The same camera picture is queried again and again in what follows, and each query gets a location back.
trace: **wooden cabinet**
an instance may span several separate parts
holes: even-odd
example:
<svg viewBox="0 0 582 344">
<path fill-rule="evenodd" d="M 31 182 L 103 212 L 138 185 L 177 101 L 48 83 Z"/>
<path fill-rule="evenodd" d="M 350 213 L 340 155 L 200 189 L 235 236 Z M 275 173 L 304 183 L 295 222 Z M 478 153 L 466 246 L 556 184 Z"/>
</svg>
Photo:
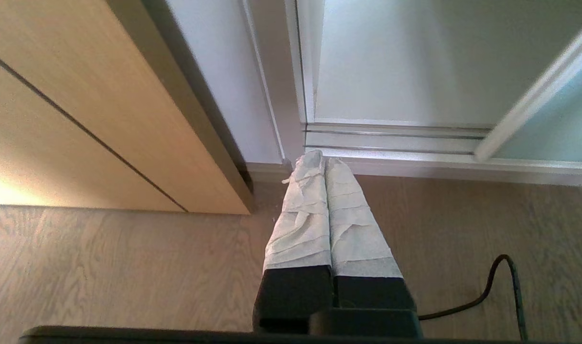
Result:
<svg viewBox="0 0 582 344">
<path fill-rule="evenodd" d="M 1 65 L 0 203 L 181 210 Z"/>
<path fill-rule="evenodd" d="M 58 107 L 70 119 L 59 115 L 66 126 L 91 137 L 85 151 L 96 146 L 103 153 L 112 151 L 115 164 L 172 204 L 155 206 L 137 193 L 124 205 L 99 203 L 98 197 L 83 204 L 69 196 L 39 205 L 249 213 L 247 186 L 139 0 L 0 1 L 0 63 L 37 90 L 44 104 Z M 18 96 L 9 101 L 25 102 Z M 15 107 L 4 111 L 21 117 Z M 31 115 L 47 127 L 48 117 L 37 111 Z M 35 132 L 33 143 L 38 146 L 37 138 L 45 136 Z M 37 156 L 12 162 L 46 165 Z M 92 159 L 90 164 L 100 163 Z M 58 172 L 86 187 L 94 171 Z M 112 183 L 101 190 L 103 199 L 114 193 L 113 184 L 126 182 L 121 174 L 99 178 Z M 31 190 L 35 183 L 24 187 Z"/>
</svg>

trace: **white baseboard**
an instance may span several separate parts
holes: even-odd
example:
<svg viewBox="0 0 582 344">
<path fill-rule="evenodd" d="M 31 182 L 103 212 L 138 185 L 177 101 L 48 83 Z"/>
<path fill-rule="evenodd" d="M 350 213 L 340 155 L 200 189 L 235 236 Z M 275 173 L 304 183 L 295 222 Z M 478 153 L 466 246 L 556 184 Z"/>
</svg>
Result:
<svg viewBox="0 0 582 344">
<path fill-rule="evenodd" d="M 350 166 L 354 174 L 582 186 L 582 168 L 572 166 L 566 168 L 539 164 L 522 166 L 509 165 L 509 161 L 499 161 L 507 162 L 508 165 L 496 162 L 460 167 L 460 165 L 447 163 L 434 164 L 430 161 L 341 159 Z"/>
<path fill-rule="evenodd" d="M 240 168 L 241 172 L 246 172 L 253 182 L 280 183 L 289 178 L 292 171 L 291 163 L 254 163 L 248 162 L 246 166 Z"/>
</svg>

